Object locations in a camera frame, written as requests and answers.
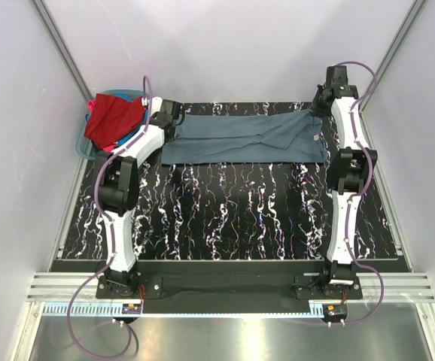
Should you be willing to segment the aluminium frame post left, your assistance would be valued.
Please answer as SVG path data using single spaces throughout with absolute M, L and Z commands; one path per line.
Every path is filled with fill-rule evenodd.
M 56 48 L 61 60 L 64 63 L 67 71 L 69 72 L 75 86 L 78 88 L 82 98 L 88 102 L 93 97 L 90 88 L 87 86 L 83 75 L 81 74 L 77 63 L 75 62 L 70 50 L 68 49 L 64 37 L 62 36 L 55 19 L 53 18 L 49 8 L 45 1 L 42 0 L 30 0 L 29 1 L 35 9 L 42 25 L 44 26 L 47 34 L 50 37 L 51 42 Z

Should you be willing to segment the teal plastic laundry basket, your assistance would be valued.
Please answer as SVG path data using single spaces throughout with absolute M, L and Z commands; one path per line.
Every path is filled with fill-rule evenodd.
M 119 98 L 122 98 L 128 102 L 133 102 L 135 99 L 137 99 L 140 96 L 143 96 L 144 93 L 141 90 L 132 90 L 132 89 L 110 89 L 102 92 L 106 95 L 116 96 Z M 85 128 L 87 126 L 87 123 L 90 119 L 91 115 L 91 106 L 88 105 L 87 112 L 84 116 L 84 122 L 81 126 L 81 129 L 79 131 L 75 149 L 77 154 L 83 158 L 90 161 L 93 161 L 95 159 L 96 153 L 99 151 L 98 148 L 93 144 L 93 142 L 89 139 L 87 139 L 84 135 Z

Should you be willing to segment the grey-blue t shirt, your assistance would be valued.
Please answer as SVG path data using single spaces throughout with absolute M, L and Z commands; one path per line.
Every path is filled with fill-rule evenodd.
M 324 163 L 322 120 L 307 110 L 275 115 L 189 115 L 163 147 L 164 165 Z

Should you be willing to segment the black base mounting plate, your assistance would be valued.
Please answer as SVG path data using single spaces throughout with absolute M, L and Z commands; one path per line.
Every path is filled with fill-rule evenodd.
M 100 280 L 99 299 L 170 299 L 174 296 L 257 295 L 292 297 L 298 300 L 361 300 L 360 281 L 350 285 L 326 285 L 317 275 L 167 274 L 140 275 L 130 286 Z

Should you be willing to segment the aluminium front rail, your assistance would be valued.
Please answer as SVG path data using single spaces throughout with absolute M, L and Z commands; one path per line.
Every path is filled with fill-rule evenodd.
M 92 275 L 89 272 L 37 272 L 32 280 L 29 299 L 66 300 Z M 379 299 L 379 279 L 360 273 L 364 300 Z M 435 298 L 427 276 L 423 273 L 383 273 L 384 302 L 433 303 Z

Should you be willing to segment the aluminium frame post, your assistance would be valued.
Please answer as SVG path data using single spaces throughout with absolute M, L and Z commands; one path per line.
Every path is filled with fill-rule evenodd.
M 360 115 L 364 113 L 364 110 L 371 101 L 373 93 L 382 82 L 387 70 L 400 52 L 402 46 L 409 36 L 409 33 L 412 31 L 412 28 L 418 21 L 418 18 L 421 16 L 421 13 L 427 4 L 428 0 L 415 0 L 412 2 L 412 5 L 407 11 L 406 16 L 403 18 L 402 23 L 400 24 L 392 42 L 390 43 L 385 55 L 382 58 L 382 61 L 376 70 L 376 79 L 367 88 L 367 91 L 370 91 L 370 94 L 360 105 Z
M 75 86 L 78 88 L 82 98 L 88 102 L 93 97 L 90 88 L 87 86 L 83 75 L 81 74 L 77 63 L 75 62 L 70 50 L 68 49 L 64 37 L 62 36 L 55 19 L 53 18 L 49 8 L 45 1 L 42 0 L 30 0 L 29 1 L 35 9 L 42 25 L 44 26 L 47 34 L 50 37 L 51 42 L 56 48 L 61 60 L 64 63 L 67 71 L 69 72 Z

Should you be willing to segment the aluminium frame post right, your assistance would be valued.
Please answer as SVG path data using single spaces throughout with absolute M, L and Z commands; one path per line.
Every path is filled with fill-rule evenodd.
M 370 91 L 370 94 L 360 105 L 360 115 L 364 113 L 364 110 L 371 101 L 373 93 L 382 82 L 387 70 L 400 52 L 402 46 L 409 36 L 409 33 L 412 31 L 412 28 L 418 21 L 418 18 L 421 16 L 421 13 L 427 4 L 428 0 L 415 0 L 412 2 L 412 5 L 407 11 L 406 16 L 403 18 L 402 23 L 400 24 L 392 42 L 390 43 L 385 55 L 382 58 L 382 61 L 376 70 L 376 79 L 367 88 L 367 91 Z

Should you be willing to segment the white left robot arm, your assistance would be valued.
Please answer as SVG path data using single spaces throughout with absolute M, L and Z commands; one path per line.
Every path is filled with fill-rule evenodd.
M 94 204 L 105 224 L 107 259 L 97 271 L 99 288 L 124 298 L 142 290 L 137 258 L 132 246 L 132 215 L 138 204 L 138 169 L 156 150 L 175 139 L 176 127 L 185 118 L 180 102 L 154 97 L 147 106 L 144 124 L 116 149 L 96 155 Z

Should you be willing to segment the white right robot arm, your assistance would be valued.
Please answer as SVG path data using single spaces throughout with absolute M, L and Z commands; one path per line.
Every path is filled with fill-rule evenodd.
M 359 289 L 354 252 L 357 211 L 378 159 L 365 139 L 359 114 L 364 97 L 348 82 L 349 64 L 327 67 L 326 80 L 318 86 L 310 107 L 312 114 L 334 119 L 339 139 L 326 179 L 333 200 L 331 239 L 317 282 L 321 294 L 331 299 Z

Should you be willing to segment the pink garment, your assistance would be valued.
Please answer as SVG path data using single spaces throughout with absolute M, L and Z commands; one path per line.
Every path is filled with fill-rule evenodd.
M 114 149 L 114 145 L 113 144 L 103 148 L 103 150 L 105 152 L 111 152 L 113 149 Z

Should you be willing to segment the red t shirt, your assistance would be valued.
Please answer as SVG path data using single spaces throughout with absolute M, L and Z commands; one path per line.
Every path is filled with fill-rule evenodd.
M 110 147 L 134 132 L 144 122 L 146 107 L 142 96 L 132 100 L 98 93 L 91 103 L 84 136 L 99 149 Z

